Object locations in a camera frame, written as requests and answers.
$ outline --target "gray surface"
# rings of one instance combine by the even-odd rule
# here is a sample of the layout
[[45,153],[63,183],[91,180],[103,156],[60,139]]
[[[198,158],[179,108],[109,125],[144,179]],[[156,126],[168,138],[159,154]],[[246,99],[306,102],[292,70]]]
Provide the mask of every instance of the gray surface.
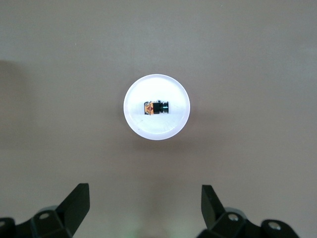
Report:
[[[75,237],[193,238],[202,184],[259,225],[317,233],[316,1],[1,1],[0,215],[22,222],[80,182]],[[184,129],[136,135],[123,99],[161,73]]]

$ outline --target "white round plate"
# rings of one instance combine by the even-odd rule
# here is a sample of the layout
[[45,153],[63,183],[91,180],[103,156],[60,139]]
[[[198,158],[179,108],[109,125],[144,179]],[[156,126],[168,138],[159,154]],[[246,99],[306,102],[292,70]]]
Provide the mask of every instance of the white round plate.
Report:
[[[144,103],[168,102],[168,114],[144,114]],[[123,111],[129,126],[150,140],[164,140],[176,135],[186,124],[190,102],[186,90],[175,79],[151,74],[137,80],[124,98]]]

